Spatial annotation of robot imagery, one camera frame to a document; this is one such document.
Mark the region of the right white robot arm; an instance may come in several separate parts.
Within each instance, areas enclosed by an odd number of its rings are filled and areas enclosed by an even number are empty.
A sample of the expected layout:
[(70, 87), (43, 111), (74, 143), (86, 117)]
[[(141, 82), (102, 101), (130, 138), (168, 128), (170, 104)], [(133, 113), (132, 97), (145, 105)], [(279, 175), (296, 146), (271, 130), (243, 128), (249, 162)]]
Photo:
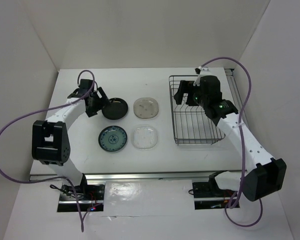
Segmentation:
[(195, 81), (181, 80), (173, 98), (181, 105), (202, 107), (205, 116), (218, 127), (242, 158), (242, 172), (216, 172), (209, 177), (208, 191), (219, 196), (224, 190), (243, 194), (253, 202), (281, 190), (287, 170), (285, 161), (276, 159), (255, 138), (238, 109), (223, 98), (220, 80), (213, 75)]

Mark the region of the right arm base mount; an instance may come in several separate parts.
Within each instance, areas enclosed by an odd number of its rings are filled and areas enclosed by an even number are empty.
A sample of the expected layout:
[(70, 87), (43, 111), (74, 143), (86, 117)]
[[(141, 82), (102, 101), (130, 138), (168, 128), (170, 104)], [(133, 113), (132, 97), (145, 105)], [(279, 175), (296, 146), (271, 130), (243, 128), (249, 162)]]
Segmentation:
[(215, 177), (225, 171), (218, 171), (209, 175), (208, 181), (193, 182), (188, 194), (194, 197), (195, 210), (224, 209), (233, 195), (232, 190), (220, 189)]

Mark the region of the clear textured square plate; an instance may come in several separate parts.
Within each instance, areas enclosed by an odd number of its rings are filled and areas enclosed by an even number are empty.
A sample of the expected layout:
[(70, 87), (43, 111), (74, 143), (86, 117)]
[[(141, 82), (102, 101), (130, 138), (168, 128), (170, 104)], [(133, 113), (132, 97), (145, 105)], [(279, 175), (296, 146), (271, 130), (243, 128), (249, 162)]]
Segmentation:
[(158, 143), (158, 131), (151, 125), (138, 125), (131, 132), (132, 145), (138, 150), (150, 150)]

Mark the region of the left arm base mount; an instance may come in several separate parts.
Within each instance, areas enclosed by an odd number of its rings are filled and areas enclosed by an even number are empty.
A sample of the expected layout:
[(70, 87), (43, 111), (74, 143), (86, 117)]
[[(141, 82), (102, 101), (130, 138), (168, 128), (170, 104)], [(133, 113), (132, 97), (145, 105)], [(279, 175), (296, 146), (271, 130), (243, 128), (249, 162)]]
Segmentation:
[[(51, 189), (59, 191), (58, 213), (78, 212), (73, 189), (63, 185), (57, 187), (53, 184)], [(90, 210), (91, 212), (101, 212), (104, 210), (105, 184), (87, 185), (85, 192), (77, 190), (77, 198), (82, 212)]]

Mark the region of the blue white patterned plate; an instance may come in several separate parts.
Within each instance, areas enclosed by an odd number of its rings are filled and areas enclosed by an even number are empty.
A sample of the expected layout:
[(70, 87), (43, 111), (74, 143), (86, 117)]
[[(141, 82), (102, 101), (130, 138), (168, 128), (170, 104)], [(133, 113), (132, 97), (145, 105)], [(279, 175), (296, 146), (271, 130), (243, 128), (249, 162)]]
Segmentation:
[(125, 147), (128, 137), (126, 131), (117, 125), (103, 129), (98, 136), (100, 147), (106, 152), (117, 152)]

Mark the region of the smoky clear square plate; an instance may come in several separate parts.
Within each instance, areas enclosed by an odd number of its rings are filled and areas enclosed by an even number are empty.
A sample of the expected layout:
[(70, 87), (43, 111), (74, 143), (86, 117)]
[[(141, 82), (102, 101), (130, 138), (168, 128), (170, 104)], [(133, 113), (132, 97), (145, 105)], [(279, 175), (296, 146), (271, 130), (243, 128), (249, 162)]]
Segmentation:
[(159, 113), (159, 104), (154, 98), (142, 97), (134, 102), (133, 112), (140, 119), (151, 119)]

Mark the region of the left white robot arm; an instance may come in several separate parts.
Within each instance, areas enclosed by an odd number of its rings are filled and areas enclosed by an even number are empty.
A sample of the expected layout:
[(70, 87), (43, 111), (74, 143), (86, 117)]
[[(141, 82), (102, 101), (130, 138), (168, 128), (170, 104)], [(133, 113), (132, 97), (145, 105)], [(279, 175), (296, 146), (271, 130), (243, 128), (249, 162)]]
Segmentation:
[(88, 195), (85, 175), (70, 159), (68, 130), (83, 114), (93, 117), (110, 104), (101, 87), (94, 89), (94, 81), (81, 79), (79, 87), (71, 93), (65, 106), (46, 120), (35, 121), (32, 126), (32, 157), (49, 166), (59, 177), (65, 177), (63, 184), (71, 186), (71, 194), (78, 200)]

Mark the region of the black round plate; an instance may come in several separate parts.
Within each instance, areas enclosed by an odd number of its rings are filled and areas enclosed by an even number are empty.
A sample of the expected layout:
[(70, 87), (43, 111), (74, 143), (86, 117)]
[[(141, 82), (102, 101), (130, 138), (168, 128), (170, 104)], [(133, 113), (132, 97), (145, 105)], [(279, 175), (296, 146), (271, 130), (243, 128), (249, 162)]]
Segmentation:
[(121, 98), (111, 98), (110, 104), (102, 109), (102, 114), (109, 120), (119, 120), (128, 113), (128, 104)]

